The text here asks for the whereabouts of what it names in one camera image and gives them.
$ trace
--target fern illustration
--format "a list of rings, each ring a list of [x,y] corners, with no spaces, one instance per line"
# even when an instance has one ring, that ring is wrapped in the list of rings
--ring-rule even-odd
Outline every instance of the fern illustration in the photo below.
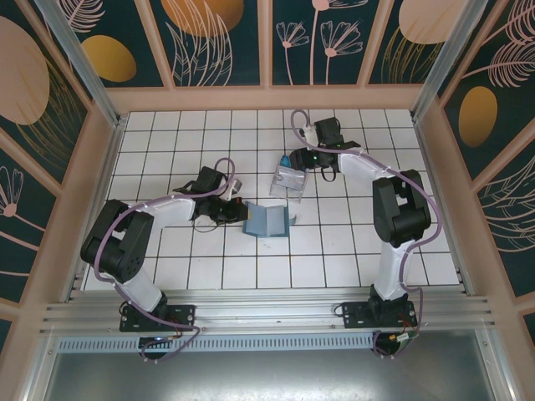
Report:
[[[232,44],[221,17],[206,3],[203,14],[192,0],[182,5],[170,0],[169,5],[173,19],[184,29],[166,24],[175,46],[175,82],[180,86],[227,85],[232,74]]]
[[[69,26],[75,32],[89,33],[102,18],[103,0],[57,0]]]
[[[535,247],[535,157],[515,174],[485,185],[480,202],[498,250]]]

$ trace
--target dark teal wallpaper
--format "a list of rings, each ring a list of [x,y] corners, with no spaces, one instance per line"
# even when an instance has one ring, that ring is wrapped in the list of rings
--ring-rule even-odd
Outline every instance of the dark teal wallpaper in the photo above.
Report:
[[[488,0],[487,5],[485,6],[485,11],[481,15],[479,21],[477,22],[476,27],[471,31],[470,37],[466,41],[465,47],[462,49],[462,51],[459,53],[459,56],[457,57],[456,61],[451,66],[450,72],[447,74],[446,78],[444,79],[444,82],[442,83],[441,87],[438,89],[438,96],[442,97],[442,94],[448,87],[448,85],[451,82],[451,79],[453,78],[453,75],[455,75],[457,71],[457,67],[459,63],[465,58],[466,53],[468,53],[468,50],[474,43],[474,39],[476,38],[477,34],[479,34],[479,31],[481,30],[483,24],[488,18],[488,14],[492,11],[494,6],[496,5],[497,0]]]
[[[535,141],[478,193],[512,290],[535,291]]]
[[[0,354],[2,354],[3,346],[8,339],[9,329],[11,328],[11,322],[8,320],[0,319]]]
[[[533,345],[535,345],[535,313],[524,315],[524,322],[526,323],[527,332],[529,332]]]
[[[274,0],[273,84],[356,84],[377,4]]]
[[[150,5],[176,86],[260,84],[257,0]]]
[[[370,84],[423,84],[464,6],[459,0],[395,0]]]
[[[535,17],[528,6],[507,4],[444,107],[472,179],[535,117]]]
[[[56,198],[0,150],[0,298],[19,302]]]
[[[87,109],[12,1],[0,38],[0,128],[61,183]]]

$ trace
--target transparent plastic container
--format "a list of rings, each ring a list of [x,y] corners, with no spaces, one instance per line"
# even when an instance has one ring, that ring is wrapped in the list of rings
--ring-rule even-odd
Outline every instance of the transparent plastic container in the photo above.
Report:
[[[275,174],[273,174],[269,195],[301,203],[306,184],[306,172],[278,165]]]

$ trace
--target purple cable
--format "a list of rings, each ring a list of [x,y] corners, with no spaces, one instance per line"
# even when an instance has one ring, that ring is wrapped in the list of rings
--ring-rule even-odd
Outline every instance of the purple cable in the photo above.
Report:
[[[295,120],[295,114],[297,114],[297,113],[301,113],[304,116],[307,127],[310,126],[310,118],[308,117],[308,114],[304,110],[301,110],[301,109],[294,110],[292,112],[291,117],[290,117],[290,122],[292,124],[292,129],[293,129],[294,134],[298,137],[298,139],[305,146],[307,146],[310,149],[314,149],[314,150],[317,150],[317,151],[323,152],[323,153],[334,153],[334,154],[345,153],[345,154],[350,154],[350,155],[356,155],[358,157],[362,157],[362,158],[366,159],[367,161],[370,161],[371,163],[373,163],[374,165],[376,165],[380,169],[382,169],[384,171],[387,171],[387,172],[395,175],[398,178],[401,178],[404,182],[406,182],[407,184],[409,184],[413,188],[415,188],[418,192],[421,193],[421,195],[425,198],[427,203],[429,203],[429,205],[431,206],[431,209],[433,209],[433,211],[435,212],[435,214],[436,214],[436,222],[437,222],[435,233],[432,236],[430,236],[429,238],[427,238],[425,240],[422,240],[422,241],[419,241],[419,242],[416,242],[416,243],[412,244],[411,246],[409,246],[407,248],[407,250],[405,251],[405,254],[403,255],[403,257],[401,258],[401,263],[400,263],[399,281],[400,281],[401,288],[403,288],[407,292],[418,292],[420,294],[420,305],[419,305],[419,308],[418,308],[419,309],[418,310],[418,324],[417,324],[417,326],[415,328],[416,334],[418,334],[420,332],[421,318],[422,318],[422,315],[423,315],[423,312],[424,312],[424,309],[423,309],[424,308],[424,290],[421,287],[408,288],[405,285],[405,283],[403,282],[403,273],[405,272],[405,264],[406,264],[407,258],[409,257],[410,252],[413,249],[417,248],[418,246],[422,246],[422,245],[430,243],[431,241],[434,241],[440,235],[441,230],[442,230],[442,218],[441,218],[441,213],[438,210],[438,206],[431,199],[431,197],[426,194],[426,192],[423,190],[423,188],[421,188],[419,185],[417,185],[413,180],[411,180],[410,178],[405,177],[400,172],[392,170],[390,167],[387,167],[386,165],[383,165],[382,163],[380,163],[378,160],[374,159],[373,157],[371,157],[367,153],[364,153],[364,152],[359,153],[359,152],[356,152],[354,150],[325,149],[325,148],[319,148],[318,146],[314,146],[314,145],[309,144],[306,140],[304,140],[301,137],[301,134],[299,133],[298,128],[296,128],[296,126],[295,126],[295,121],[294,120]],[[376,344],[377,343],[377,338],[379,337],[380,333],[381,333],[381,331],[379,330],[378,332],[376,332],[374,334],[374,342],[373,342],[373,344],[374,344],[374,353],[376,355],[378,355],[378,356],[381,356],[380,351],[382,353],[385,353],[383,350],[378,348],[377,344]],[[398,353],[398,355],[402,354],[406,349],[407,349],[407,347],[403,348]]]
[[[158,322],[160,324],[165,324],[166,326],[170,326],[170,327],[174,327],[174,328],[179,328],[181,330],[185,330],[185,329],[194,329],[196,330],[196,333],[193,334],[193,336],[191,336],[185,343],[183,343],[177,350],[173,351],[172,353],[167,353],[166,355],[164,355],[163,357],[159,358],[159,359],[148,359],[145,355],[145,350],[147,349],[147,347],[149,347],[150,345],[153,345],[155,343],[168,343],[170,340],[160,340],[160,341],[152,341],[150,343],[147,343],[142,349],[141,349],[141,356],[145,359],[145,362],[148,362],[148,361],[153,361],[154,364],[158,363],[158,362],[164,362],[165,360],[167,359],[170,359],[170,358],[173,358],[175,355],[177,355],[182,349],[186,348],[198,335],[199,333],[201,332],[201,329],[197,326],[190,326],[190,325],[186,325],[186,324],[179,324],[179,323],[173,323],[173,322],[167,322],[166,320],[162,320],[162,319],[159,319],[158,317],[156,316],[153,316],[151,315],[150,313],[148,313],[145,309],[141,308],[137,303],[135,303],[132,298],[130,298],[128,296],[128,294],[126,294],[121,288],[119,288],[119,286],[116,286],[115,285],[115,280],[113,279],[110,279],[110,278],[104,278],[100,275],[99,273],[99,264],[100,264],[100,258],[102,257],[102,252],[104,251],[104,247],[106,246],[106,243],[108,242],[108,240],[110,239],[111,235],[113,234],[114,232],[114,229],[119,225],[119,223],[121,223],[125,217],[127,217],[130,213],[133,213],[134,211],[138,211],[138,210],[141,210],[141,209],[145,209],[147,207],[150,207],[150,206],[157,206],[158,204],[160,204],[162,201],[168,201],[168,200],[172,200],[172,199],[196,199],[196,198],[204,198],[206,196],[210,196],[210,195],[216,195],[217,193],[219,193],[221,190],[225,190],[229,184],[231,183],[231,181],[234,179],[234,173],[236,171],[236,166],[234,165],[234,162],[228,158],[228,157],[222,157],[221,159],[219,159],[217,162],[216,162],[216,165],[214,167],[214,170],[217,169],[217,167],[219,166],[219,164],[222,162],[222,161],[228,161],[229,165],[232,167],[232,173],[228,176],[228,180],[227,182],[225,182],[225,184],[223,184],[222,186],[220,186],[219,188],[217,188],[216,190],[211,190],[210,192],[207,192],[205,194],[189,194],[189,195],[184,195],[184,194],[173,194],[173,195],[166,195],[166,196],[162,196],[161,198],[156,198],[156,199],[153,199],[153,200],[149,200],[147,202],[144,202],[144,203],[141,203],[139,205],[135,205],[135,206],[132,206],[131,208],[129,208],[127,211],[124,211],[123,213],[121,213],[113,223],[111,223],[111,226],[110,228],[107,230],[107,232],[104,234],[104,238],[102,238],[102,242],[100,243],[100,246],[99,246],[99,249],[97,250],[97,253],[96,253],[96,256],[94,258],[94,267],[93,267],[93,270],[94,270],[94,276],[96,277],[97,280],[99,280],[100,282],[109,282],[111,284],[113,284],[113,287],[115,288],[115,290],[119,293],[119,295],[121,295],[125,301],[127,301],[131,306],[133,306],[135,309],[137,309],[141,314],[143,314],[144,316],[148,317],[150,320],[153,320],[155,322]]]

